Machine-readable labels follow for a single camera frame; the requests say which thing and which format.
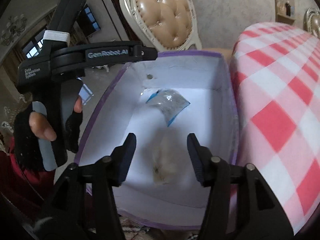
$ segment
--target shelf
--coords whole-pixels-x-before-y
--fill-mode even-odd
[[[286,19],[291,20],[293,22],[296,20],[295,18],[289,17],[287,15],[283,15],[283,14],[280,14],[280,13],[277,13],[277,16],[282,17],[282,18],[286,18]]]

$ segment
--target white strap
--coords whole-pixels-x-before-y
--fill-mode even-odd
[[[43,35],[43,39],[48,40],[48,41],[64,41],[69,46],[70,33],[45,30],[44,35]]]

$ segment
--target finger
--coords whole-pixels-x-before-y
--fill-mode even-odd
[[[73,108],[73,110],[76,113],[81,113],[82,112],[82,99],[81,97],[78,97],[76,103],[75,103],[75,107]]]
[[[53,128],[43,114],[32,112],[29,117],[29,125],[31,131],[38,138],[49,141],[54,141],[57,138],[57,134],[54,132]]]

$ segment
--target plastic wrapper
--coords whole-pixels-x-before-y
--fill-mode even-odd
[[[188,105],[190,102],[187,101],[182,95],[176,90],[158,90],[153,93],[146,104],[159,108],[163,113],[167,126],[169,127],[176,116]]]

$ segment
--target table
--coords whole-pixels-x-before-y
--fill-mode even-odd
[[[320,202],[320,40],[282,23],[245,29],[230,63],[237,165],[253,163],[297,233]]]

